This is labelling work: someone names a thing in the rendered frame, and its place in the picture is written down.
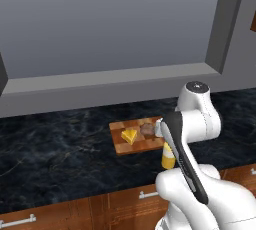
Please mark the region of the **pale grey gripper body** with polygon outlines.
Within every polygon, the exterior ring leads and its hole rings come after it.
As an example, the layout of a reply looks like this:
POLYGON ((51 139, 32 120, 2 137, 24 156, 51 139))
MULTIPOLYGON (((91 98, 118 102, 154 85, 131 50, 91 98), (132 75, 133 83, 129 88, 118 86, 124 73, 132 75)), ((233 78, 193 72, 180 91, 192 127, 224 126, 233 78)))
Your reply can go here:
POLYGON ((161 122, 162 122, 163 118, 160 118, 156 121, 155 123, 155 136, 156 137, 163 137, 162 135, 162 131, 161 131, 161 122))

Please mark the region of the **yellow cheese wedge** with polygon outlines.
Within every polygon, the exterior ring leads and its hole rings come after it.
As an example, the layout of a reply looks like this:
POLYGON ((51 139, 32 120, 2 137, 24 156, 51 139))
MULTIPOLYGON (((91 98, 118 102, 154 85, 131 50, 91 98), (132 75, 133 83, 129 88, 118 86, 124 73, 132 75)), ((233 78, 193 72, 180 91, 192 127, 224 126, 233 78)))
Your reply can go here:
POLYGON ((132 145, 137 138, 137 131, 135 129, 126 129, 121 133, 121 137, 130 145, 132 145))

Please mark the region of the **yellow and white condiment bottle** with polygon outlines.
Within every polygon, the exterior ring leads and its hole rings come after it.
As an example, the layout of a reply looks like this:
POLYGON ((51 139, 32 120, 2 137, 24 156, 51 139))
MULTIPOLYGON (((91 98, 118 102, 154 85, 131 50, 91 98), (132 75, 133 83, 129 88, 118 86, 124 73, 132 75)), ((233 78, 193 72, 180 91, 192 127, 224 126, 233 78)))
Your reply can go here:
POLYGON ((175 166, 176 158, 167 142, 163 145, 161 165, 164 169, 172 169, 175 166))

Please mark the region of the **wooden checkered cutting board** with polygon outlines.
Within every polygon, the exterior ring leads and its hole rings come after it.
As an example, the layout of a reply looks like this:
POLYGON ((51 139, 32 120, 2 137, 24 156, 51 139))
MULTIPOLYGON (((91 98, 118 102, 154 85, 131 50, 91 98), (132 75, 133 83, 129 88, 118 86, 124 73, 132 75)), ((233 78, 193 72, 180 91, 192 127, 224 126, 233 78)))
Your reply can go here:
POLYGON ((160 116, 110 123, 109 128, 116 153, 118 155, 127 155, 161 149, 164 144, 164 139, 162 137, 152 135, 144 136, 140 133, 140 127, 143 124, 149 123, 155 125, 158 119, 160 119, 160 116), (132 145, 121 137, 121 133, 127 129, 134 129, 137 131, 137 138, 132 145))

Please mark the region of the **wide wooden drawer front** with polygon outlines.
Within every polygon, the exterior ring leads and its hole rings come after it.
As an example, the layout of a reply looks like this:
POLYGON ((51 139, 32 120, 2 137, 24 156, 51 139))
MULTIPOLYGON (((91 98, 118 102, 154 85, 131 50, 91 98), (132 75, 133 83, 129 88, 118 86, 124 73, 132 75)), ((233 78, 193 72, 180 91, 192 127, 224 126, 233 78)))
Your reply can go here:
POLYGON ((35 215, 35 222, 0 230, 93 230, 87 198, 0 214, 0 220, 23 220, 31 214, 35 215))

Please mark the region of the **grey window frame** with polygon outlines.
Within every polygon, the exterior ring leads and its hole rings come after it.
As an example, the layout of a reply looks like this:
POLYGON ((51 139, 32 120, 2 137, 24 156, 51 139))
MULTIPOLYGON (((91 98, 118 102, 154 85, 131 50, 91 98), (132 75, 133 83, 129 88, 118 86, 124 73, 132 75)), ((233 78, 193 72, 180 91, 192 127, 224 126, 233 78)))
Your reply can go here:
POLYGON ((97 98, 120 93, 124 87, 134 87, 134 100, 151 100, 174 97, 189 81, 206 82, 215 91, 242 87, 243 84, 235 80, 234 67, 239 62, 227 61, 241 1, 218 0, 206 59, 202 63, 10 79, 1 89, 2 96, 5 100, 18 100, 53 93, 67 96, 86 92, 97 98))

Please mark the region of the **brown wall cupboard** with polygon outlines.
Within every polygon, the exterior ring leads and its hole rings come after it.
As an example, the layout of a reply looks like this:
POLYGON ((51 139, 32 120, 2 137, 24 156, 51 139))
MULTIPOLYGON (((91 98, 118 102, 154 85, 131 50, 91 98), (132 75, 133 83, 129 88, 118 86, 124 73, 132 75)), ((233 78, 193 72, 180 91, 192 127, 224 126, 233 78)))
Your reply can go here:
POLYGON ((250 30, 256 32, 256 11, 254 13, 254 17, 253 17, 253 20, 252 20, 252 24, 251 24, 250 30))

